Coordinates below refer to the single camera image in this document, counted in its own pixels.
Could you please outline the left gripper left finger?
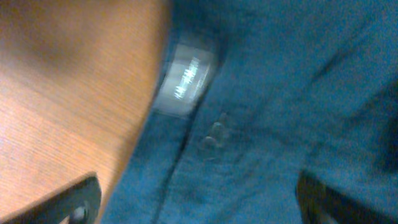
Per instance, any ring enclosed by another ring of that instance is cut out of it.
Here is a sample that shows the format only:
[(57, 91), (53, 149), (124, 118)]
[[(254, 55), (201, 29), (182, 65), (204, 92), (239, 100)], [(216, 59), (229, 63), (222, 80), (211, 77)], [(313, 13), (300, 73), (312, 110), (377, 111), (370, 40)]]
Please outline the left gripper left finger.
[(1, 218), (13, 223), (94, 223), (101, 206), (101, 187), (95, 172), (89, 172), (45, 195), (21, 210)]

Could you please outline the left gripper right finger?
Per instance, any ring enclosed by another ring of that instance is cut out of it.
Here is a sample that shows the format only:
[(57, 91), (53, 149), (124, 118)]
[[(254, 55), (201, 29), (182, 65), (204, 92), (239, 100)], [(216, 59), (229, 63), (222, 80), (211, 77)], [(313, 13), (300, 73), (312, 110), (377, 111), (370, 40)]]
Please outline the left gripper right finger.
[(396, 217), (370, 209), (305, 171), (299, 175), (295, 196), (304, 224), (397, 224)]

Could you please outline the dark blue shorts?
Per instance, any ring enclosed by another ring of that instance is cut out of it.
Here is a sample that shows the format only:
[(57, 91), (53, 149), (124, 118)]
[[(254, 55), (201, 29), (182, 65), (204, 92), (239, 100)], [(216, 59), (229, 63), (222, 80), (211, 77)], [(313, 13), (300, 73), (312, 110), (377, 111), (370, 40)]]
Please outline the dark blue shorts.
[(300, 223), (307, 171), (397, 216), (396, 1), (173, 1), (103, 223)]

